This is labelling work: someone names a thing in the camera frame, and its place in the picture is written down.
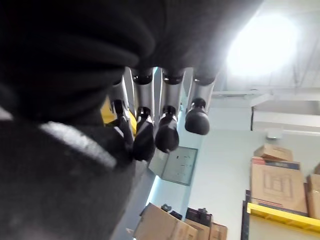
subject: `electrical panel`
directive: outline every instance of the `electrical panel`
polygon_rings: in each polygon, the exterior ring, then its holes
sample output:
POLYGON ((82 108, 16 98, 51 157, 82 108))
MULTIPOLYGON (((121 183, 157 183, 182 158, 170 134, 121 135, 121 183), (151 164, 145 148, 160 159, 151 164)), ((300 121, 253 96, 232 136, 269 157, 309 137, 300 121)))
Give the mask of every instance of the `electrical panel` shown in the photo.
POLYGON ((149 168, 161 179, 189 186, 195 167, 198 150, 189 147, 178 147, 170 154, 157 154, 152 159, 149 168))

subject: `yellow shelf edge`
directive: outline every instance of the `yellow shelf edge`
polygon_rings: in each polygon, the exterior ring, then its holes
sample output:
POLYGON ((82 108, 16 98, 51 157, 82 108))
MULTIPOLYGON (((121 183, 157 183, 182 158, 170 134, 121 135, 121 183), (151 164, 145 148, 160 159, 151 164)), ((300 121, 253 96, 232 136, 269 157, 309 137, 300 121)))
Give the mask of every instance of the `yellow shelf edge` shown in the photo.
MULTIPOLYGON (((314 218, 310 218, 310 217, 306 217, 306 216, 300 216, 300 215, 293 214, 290 212, 285 212, 285 211, 281 211, 281 210, 277 210, 277 209, 273 209, 273 208, 269 208, 269 207, 265 207, 265 206, 260 206, 260 205, 256 205, 256 204, 248 202, 247 213, 253 214, 253 212, 257 212, 260 214, 264 214, 264 215, 272 216, 272 217, 276 217, 276 218, 285 219, 288 221, 294 221, 295 223, 300 224, 300 225, 312 226, 314 228, 320 229, 320 220, 318 220, 318 219, 314 219, 314 218)), ((269 217, 268 220, 276 222, 275 220, 272 219, 272 217, 269 217)))

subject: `cardboard box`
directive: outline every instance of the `cardboard box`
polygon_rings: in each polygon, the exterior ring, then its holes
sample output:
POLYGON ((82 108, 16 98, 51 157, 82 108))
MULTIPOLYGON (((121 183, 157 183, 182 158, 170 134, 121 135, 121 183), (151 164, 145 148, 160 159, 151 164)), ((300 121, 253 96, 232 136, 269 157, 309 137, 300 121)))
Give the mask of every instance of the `cardboard box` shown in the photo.
POLYGON ((315 167, 314 174, 320 174, 320 163, 315 167))
POLYGON ((197 230, 196 240, 208 240, 210 236, 210 227, 198 222, 185 219, 184 222, 197 230))
POLYGON ((212 223, 210 240, 227 240, 228 228, 216 223, 212 223))
POLYGON ((255 150, 253 155, 279 161, 293 161, 294 159, 291 150, 267 143, 255 150))
POLYGON ((185 218, 197 222, 199 224, 211 227, 212 214, 207 213, 205 209, 203 212, 188 207, 188 209, 186 210, 185 218))
POLYGON ((307 216, 304 176, 300 171, 300 163, 253 157, 251 202, 307 216))
POLYGON ((311 174, 307 182, 309 216, 320 220, 320 175, 311 174))
POLYGON ((137 240, 196 240, 198 231, 149 203, 133 234, 137 240))

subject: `storage shelf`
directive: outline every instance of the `storage shelf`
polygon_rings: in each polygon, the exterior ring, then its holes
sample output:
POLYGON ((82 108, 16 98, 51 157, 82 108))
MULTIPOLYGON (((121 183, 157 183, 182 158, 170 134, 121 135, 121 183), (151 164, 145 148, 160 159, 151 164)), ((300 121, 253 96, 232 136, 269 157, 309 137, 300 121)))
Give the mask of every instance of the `storage shelf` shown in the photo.
POLYGON ((314 218, 300 216, 290 212, 256 205, 250 202, 247 204, 246 211, 253 216, 257 216, 272 222, 305 230, 309 233, 320 234, 320 220, 314 218))

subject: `ceiling light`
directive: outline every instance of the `ceiling light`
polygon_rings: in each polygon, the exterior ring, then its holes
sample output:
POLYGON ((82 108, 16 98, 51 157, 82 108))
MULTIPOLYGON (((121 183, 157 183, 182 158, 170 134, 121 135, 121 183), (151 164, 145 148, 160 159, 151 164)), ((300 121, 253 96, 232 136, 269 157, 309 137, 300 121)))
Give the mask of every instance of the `ceiling light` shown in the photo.
POLYGON ((233 42, 228 68, 234 75, 268 74, 292 59, 296 42, 296 28, 285 17, 256 17, 233 42))

